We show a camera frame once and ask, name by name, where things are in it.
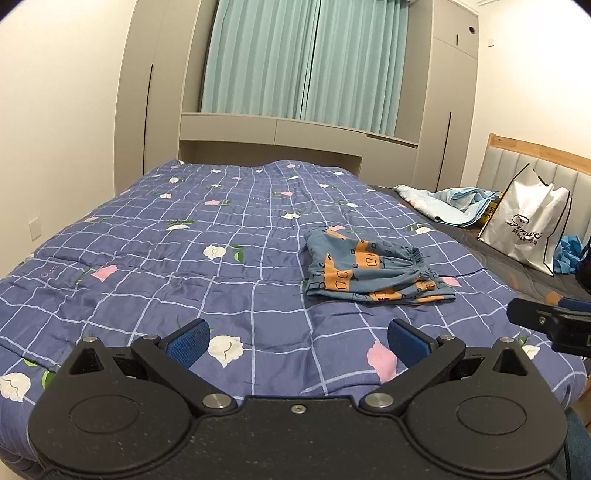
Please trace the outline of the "white wall socket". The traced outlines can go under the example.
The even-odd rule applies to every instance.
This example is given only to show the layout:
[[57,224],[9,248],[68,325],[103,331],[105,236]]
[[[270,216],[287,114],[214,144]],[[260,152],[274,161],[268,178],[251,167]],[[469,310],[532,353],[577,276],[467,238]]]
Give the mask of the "white wall socket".
[[29,233],[32,242],[38,240],[42,236],[42,222],[39,217],[29,221]]

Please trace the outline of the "black bag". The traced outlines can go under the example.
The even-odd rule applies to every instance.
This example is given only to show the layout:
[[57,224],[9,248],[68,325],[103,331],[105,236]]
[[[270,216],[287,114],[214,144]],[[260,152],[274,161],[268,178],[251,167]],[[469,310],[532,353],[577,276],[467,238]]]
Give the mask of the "black bag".
[[581,260],[576,267],[575,278],[581,287],[591,293],[591,239],[582,250]]

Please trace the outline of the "blue orange patterned pants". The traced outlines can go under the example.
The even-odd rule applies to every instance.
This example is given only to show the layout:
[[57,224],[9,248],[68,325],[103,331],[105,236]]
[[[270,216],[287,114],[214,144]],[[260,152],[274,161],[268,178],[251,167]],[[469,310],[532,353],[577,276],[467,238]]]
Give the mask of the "blue orange patterned pants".
[[416,247],[353,239],[329,229],[308,232],[305,245],[311,255],[305,283],[310,297],[406,305],[456,299]]

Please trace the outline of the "wooden padded headboard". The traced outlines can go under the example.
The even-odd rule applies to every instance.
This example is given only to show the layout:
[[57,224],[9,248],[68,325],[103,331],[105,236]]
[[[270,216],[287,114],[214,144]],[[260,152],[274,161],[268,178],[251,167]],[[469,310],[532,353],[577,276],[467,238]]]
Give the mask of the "wooden padded headboard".
[[571,192],[572,208],[566,235],[590,239],[590,160],[552,147],[491,133],[477,186],[504,191],[513,177],[529,164],[545,182]]

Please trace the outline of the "yellow package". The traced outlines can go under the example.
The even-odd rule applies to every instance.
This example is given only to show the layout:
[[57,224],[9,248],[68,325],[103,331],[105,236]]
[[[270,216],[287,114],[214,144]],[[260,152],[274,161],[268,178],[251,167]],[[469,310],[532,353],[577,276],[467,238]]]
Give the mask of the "yellow package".
[[490,218],[495,213],[498,205],[499,205],[499,202],[497,200],[491,201],[489,203],[489,205],[487,206],[487,208],[485,209],[485,211],[483,212],[482,216],[480,217],[480,219],[478,221],[478,225],[480,227],[483,227],[486,225],[486,223],[490,220]]

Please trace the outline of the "white shopping bag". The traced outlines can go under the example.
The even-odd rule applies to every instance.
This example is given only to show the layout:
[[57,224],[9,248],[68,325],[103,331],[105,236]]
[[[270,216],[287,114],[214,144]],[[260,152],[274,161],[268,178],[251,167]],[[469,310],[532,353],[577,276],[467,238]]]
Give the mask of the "white shopping bag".
[[571,210],[571,192],[545,183],[530,165],[514,176],[478,240],[552,276],[553,255]]

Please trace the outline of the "beige built-in cabinet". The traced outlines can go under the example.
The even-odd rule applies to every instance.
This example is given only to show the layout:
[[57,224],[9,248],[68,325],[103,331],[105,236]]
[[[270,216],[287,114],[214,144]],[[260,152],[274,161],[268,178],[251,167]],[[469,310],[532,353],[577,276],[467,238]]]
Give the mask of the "beige built-in cabinet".
[[477,86],[479,18],[461,1],[410,4],[394,135],[201,109],[221,1],[139,1],[119,79],[114,189],[178,158],[257,166],[295,159],[342,166],[363,182],[439,190],[464,174]]

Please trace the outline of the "blue plastic bag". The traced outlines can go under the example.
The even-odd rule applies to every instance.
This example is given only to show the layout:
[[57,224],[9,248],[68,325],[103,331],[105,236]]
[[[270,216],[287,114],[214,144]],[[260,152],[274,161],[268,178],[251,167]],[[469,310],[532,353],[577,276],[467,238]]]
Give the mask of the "blue plastic bag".
[[574,275],[584,257],[584,246],[578,235],[565,235],[553,255],[553,272]]

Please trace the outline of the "light blue white blanket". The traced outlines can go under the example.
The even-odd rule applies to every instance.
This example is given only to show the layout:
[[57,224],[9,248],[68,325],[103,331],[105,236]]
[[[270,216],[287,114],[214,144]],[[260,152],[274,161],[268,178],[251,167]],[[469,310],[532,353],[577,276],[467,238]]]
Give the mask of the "light blue white blanket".
[[438,192],[398,185],[394,191],[415,210],[436,222],[467,227],[475,224],[501,193],[479,187],[455,187]]

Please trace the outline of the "teal curtain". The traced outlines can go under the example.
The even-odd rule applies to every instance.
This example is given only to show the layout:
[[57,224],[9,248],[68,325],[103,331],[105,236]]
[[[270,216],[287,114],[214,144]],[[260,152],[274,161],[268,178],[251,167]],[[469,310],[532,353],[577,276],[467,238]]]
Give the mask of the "teal curtain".
[[201,109],[392,136],[407,1],[221,1]]

